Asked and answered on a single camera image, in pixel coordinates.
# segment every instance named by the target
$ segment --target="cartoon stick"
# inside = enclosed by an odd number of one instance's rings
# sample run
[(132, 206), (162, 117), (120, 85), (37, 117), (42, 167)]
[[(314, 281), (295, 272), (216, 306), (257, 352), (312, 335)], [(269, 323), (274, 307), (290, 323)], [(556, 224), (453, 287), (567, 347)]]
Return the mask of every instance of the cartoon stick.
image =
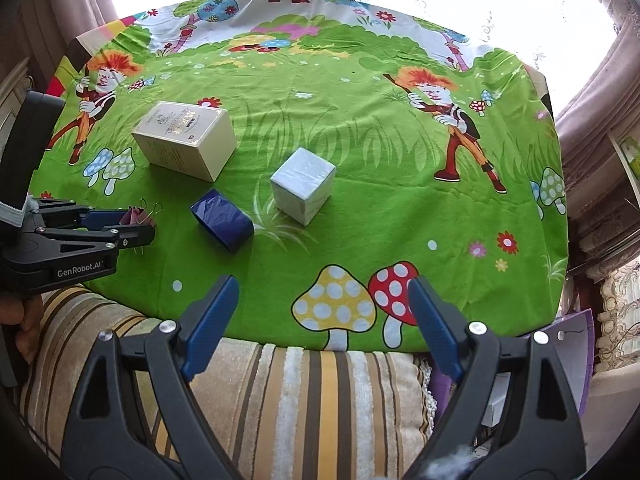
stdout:
[[(408, 88), (405, 88), (404, 86), (399, 85), (398, 83), (396, 83), (396, 80), (393, 79), (393, 77), (391, 77), (390, 74), (383, 74), (383, 76), (386, 77), (387, 79), (389, 79), (389, 81), (391, 81), (398, 88), (401, 88), (402, 90), (404, 90), (408, 94), (411, 93), (411, 91)], [(431, 112), (431, 114), (434, 117), (437, 116), (437, 115), (441, 115), (440, 112), (435, 112), (435, 111)], [(478, 164), (482, 165), (482, 164), (489, 163), (489, 159), (486, 158), (486, 156), (485, 156), (484, 152), (482, 151), (482, 149), (475, 142), (472, 142), (471, 140), (469, 140), (469, 138), (466, 135), (464, 135), (457, 127), (449, 125), (449, 135), (457, 137), (458, 140), (462, 143), (462, 145), (466, 149), (468, 149), (471, 153), (475, 154), (476, 160), (478, 161)]]
[[(89, 69), (87, 66), (84, 66), (84, 76), (89, 75)], [(89, 87), (84, 88), (84, 92), (82, 92), (81, 101), (89, 100)], [(77, 119), (80, 119), (80, 124), (78, 125), (78, 139), (84, 140), (89, 135), (89, 114), (87, 112), (80, 112)]]

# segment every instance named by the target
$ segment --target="cartoon tablecloth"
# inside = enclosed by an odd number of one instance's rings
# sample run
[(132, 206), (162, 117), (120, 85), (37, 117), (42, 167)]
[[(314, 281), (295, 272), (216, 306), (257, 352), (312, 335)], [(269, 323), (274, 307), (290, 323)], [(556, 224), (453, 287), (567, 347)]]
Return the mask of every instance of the cartoon tablecloth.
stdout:
[[(517, 335), (553, 319), (567, 259), (543, 87), (513, 54), (361, 2), (184, 2), (74, 40), (31, 190), (162, 205), (153, 244), (89, 284), (150, 316), (178, 316), (229, 273), (241, 283), (229, 337), (420, 351), (407, 301), (419, 273), (469, 320)], [(238, 253), (191, 215), (211, 184), (150, 166), (133, 140), (158, 100), (229, 111), (238, 148), (214, 186), (254, 222)], [(306, 228), (269, 182), (299, 146), (337, 166)]]

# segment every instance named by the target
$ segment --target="striped cushion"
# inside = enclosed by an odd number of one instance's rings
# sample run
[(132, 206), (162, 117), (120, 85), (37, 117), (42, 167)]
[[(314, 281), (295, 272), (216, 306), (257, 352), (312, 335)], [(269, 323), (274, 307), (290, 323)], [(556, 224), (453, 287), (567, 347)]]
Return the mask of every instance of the striped cushion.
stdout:
[[(53, 460), (100, 330), (146, 333), (159, 322), (81, 286), (44, 296), (40, 354), (20, 410)], [(320, 352), (224, 338), (191, 389), (246, 480), (400, 477), (433, 431), (431, 369), (401, 353)], [(138, 388), (159, 453), (178, 460), (151, 381)]]

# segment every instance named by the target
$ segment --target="finger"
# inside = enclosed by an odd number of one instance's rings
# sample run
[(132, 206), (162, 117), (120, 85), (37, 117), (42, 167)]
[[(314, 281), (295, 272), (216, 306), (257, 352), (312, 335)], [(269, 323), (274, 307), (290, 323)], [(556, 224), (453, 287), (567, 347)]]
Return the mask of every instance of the finger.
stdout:
[(40, 344), (40, 325), (33, 326), (30, 330), (20, 330), (15, 335), (15, 345), (18, 351), (29, 364), (38, 352)]
[(0, 324), (17, 325), (24, 317), (22, 301), (8, 294), (0, 295)]
[(29, 330), (36, 324), (40, 324), (40, 320), (44, 314), (42, 296), (38, 294), (28, 300), (24, 300), (22, 304), (24, 305), (24, 317), (22, 318), (20, 326), (23, 330)]

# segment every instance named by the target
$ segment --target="white cube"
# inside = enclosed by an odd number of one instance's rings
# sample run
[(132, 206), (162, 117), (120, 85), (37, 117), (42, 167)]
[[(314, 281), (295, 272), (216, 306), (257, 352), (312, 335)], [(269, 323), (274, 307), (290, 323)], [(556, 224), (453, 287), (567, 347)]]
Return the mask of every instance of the white cube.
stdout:
[(271, 177), (276, 206), (308, 225), (329, 198), (334, 176), (332, 163), (298, 148)]
[(160, 101), (132, 132), (156, 166), (214, 182), (236, 149), (228, 112)]

